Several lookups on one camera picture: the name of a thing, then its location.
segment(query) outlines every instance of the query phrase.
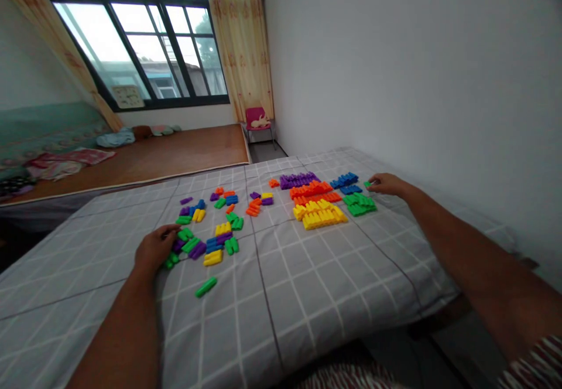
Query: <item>curtain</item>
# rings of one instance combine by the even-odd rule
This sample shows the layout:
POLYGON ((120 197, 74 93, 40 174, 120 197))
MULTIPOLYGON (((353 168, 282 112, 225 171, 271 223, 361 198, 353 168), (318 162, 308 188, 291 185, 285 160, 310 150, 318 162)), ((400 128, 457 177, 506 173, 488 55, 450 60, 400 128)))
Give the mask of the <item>curtain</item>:
POLYGON ((262 0, 209 0, 228 95, 238 121, 263 107, 274 117, 262 0))
POLYGON ((43 40, 68 67, 84 88, 92 95, 101 115, 113 131, 123 127, 119 117, 111 110, 107 102, 96 89, 94 80, 80 57, 74 42, 64 28, 53 4, 49 0, 12 0, 35 26, 43 40))

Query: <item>window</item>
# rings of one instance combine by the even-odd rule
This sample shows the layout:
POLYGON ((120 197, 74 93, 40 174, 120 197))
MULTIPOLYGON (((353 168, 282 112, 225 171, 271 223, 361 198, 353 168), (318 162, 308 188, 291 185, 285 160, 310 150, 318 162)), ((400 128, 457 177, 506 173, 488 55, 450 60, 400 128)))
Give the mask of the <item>window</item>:
POLYGON ((100 94, 137 86, 145 108, 228 103, 208 0, 51 0, 100 94))

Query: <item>pink chair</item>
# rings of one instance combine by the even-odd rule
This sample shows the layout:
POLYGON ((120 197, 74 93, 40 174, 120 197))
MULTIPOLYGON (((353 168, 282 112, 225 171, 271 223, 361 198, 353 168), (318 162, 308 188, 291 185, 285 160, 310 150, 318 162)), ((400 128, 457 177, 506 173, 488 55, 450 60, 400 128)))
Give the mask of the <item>pink chair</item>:
POLYGON ((274 150, 277 150, 277 147, 275 147, 275 140, 273 140, 273 130, 271 128, 271 124, 266 125, 265 127, 252 127, 252 121, 257 121, 259 120, 259 117, 266 117, 265 115, 265 111, 263 110, 262 107, 258 107, 258 108, 248 108, 246 110, 246 130, 248 133, 248 143, 250 143, 250 131, 261 131, 261 130, 265 130, 265 129, 269 129, 269 132, 271 133, 271 143, 273 143, 273 148, 274 150))

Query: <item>wooden floor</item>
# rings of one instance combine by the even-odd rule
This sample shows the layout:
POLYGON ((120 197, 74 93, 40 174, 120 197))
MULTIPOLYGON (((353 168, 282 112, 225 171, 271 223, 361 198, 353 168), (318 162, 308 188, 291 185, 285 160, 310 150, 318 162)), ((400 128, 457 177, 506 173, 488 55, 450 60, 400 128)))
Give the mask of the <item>wooden floor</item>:
POLYGON ((197 171, 249 163, 244 132, 239 124, 181 131, 151 137, 112 149, 117 154, 78 174, 52 182, 41 180, 23 196, 2 205, 146 183, 197 171))

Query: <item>tree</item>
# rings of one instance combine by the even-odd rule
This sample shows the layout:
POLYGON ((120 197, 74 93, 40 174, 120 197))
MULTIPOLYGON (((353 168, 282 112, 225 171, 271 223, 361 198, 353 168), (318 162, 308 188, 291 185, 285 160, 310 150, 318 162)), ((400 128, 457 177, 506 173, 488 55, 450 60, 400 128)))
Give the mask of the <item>tree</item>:
MULTIPOLYGON (((205 14, 201 22, 195 28, 195 33, 212 33, 211 22, 209 20, 209 14, 205 11, 205 14)), ((196 37, 197 48, 199 49, 199 55, 201 56, 201 62, 203 67, 209 68, 220 68, 221 61, 218 58, 217 47, 215 46, 215 40, 211 37, 196 37)))

